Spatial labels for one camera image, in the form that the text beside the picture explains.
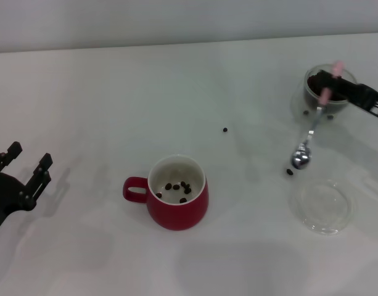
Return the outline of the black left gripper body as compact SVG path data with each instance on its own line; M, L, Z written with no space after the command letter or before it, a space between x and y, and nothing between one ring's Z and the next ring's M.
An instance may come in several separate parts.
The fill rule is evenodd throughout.
M23 210L24 185L15 177L0 173L0 226L13 212Z

